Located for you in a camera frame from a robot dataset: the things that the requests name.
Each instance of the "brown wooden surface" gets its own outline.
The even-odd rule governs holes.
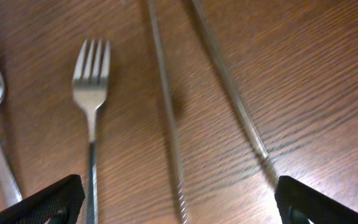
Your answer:
[[[358,212],[358,0],[202,4],[277,169]],[[157,11],[192,223],[280,223],[188,5],[157,1]],[[71,78],[83,41],[104,38],[99,222],[176,223],[150,30],[141,0],[0,1],[0,134],[24,197],[68,174],[84,180]]]

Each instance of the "metal chopstick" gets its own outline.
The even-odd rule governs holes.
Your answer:
[[[170,140],[170,152],[172,157],[172,169],[175,181],[175,187],[177,190],[178,204],[180,212],[178,213],[180,216],[180,221],[182,224],[188,223],[188,215],[186,212],[186,198],[183,191],[183,165],[181,163],[181,155],[180,155],[180,147],[179,147],[179,139],[178,132],[175,122],[175,117],[173,115],[173,107],[172,107],[172,99],[170,96],[169,86],[168,86],[168,77],[167,71],[165,69],[165,62],[162,51],[162,44],[160,38],[160,32],[158,30],[158,22],[157,22],[157,14],[155,12],[155,4],[154,0],[149,0],[149,13],[150,20],[152,23],[153,29],[153,37],[155,49],[157,52],[158,59],[158,67],[160,69],[160,79],[161,79],[161,87],[163,93],[163,100],[165,105],[165,116],[167,117],[168,122],[168,132],[169,132],[169,140]]]
[[[222,53],[220,52],[218,44],[214,38],[213,32],[206,21],[206,16],[203,11],[203,8],[198,0],[191,0],[191,3],[198,17],[198,22],[201,25],[201,30],[203,31],[203,38],[206,43],[207,49],[210,52],[213,62],[223,80],[223,84],[228,91],[231,101],[238,113],[241,125],[247,132],[252,147],[259,155],[260,162],[265,168],[267,168],[264,169],[265,175],[267,176],[269,182],[275,188],[278,181],[278,175],[273,167],[272,161],[269,158],[269,154],[265,148],[265,145],[260,138],[258,130],[256,129],[250,114],[247,112],[242,102],[237,86],[234,83],[232,75],[225,64]]]

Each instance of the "table surface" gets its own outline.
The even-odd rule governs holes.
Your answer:
[[[201,3],[279,173],[358,212],[358,0]],[[157,13],[192,223],[280,223],[188,2],[157,1]],[[68,174],[84,181],[71,78],[92,38],[112,43],[99,222],[176,223],[146,1],[0,1],[0,136],[17,183],[28,197]]]

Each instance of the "fork handle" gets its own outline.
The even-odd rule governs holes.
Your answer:
[[[86,196],[85,224],[98,224],[98,188],[96,183],[96,141],[89,144],[88,193]]]
[[[5,197],[5,204],[8,207],[22,200],[22,195],[20,194],[15,178],[13,177],[11,169],[4,157],[4,153],[2,151],[1,145],[0,145],[0,182]]]

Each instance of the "fork tines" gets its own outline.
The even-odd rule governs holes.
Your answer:
[[[110,68],[110,43],[106,41],[104,47],[104,54],[101,61],[101,49],[102,49],[102,40],[99,40],[98,46],[96,48],[95,58],[92,62],[94,55],[94,40],[91,41],[89,47],[88,56],[86,59],[86,64],[84,68],[84,58],[86,54],[86,46],[88,41],[84,41],[82,45],[80,54],[78,55],[77,63],[75,65],[73,82],[89,82],[92,83],[107,83],[109,68]]]

